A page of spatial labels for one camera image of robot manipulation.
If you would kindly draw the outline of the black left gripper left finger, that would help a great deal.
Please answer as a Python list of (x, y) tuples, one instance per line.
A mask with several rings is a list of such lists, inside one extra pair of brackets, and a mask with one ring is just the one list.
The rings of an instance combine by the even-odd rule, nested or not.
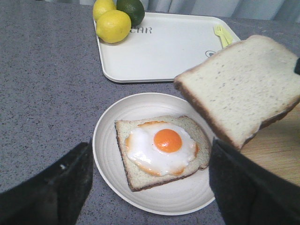
[(92, 146), (82, 142), (36, 176), (1, 193), (0, 223), (74, 225), (92, 181)]

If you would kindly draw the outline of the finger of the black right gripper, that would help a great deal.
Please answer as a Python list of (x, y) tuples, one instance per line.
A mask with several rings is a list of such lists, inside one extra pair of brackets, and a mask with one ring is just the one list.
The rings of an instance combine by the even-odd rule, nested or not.
[(297, 59), (295, 67), (294, 67), (294, 73), (300, 75), (300, 58)]

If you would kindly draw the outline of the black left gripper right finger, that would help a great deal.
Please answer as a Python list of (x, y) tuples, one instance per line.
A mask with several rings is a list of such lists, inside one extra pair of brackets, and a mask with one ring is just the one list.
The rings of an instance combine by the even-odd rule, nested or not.
[(298, 225), (300, 188), (214, 139), (210, 187), (227, 225)]

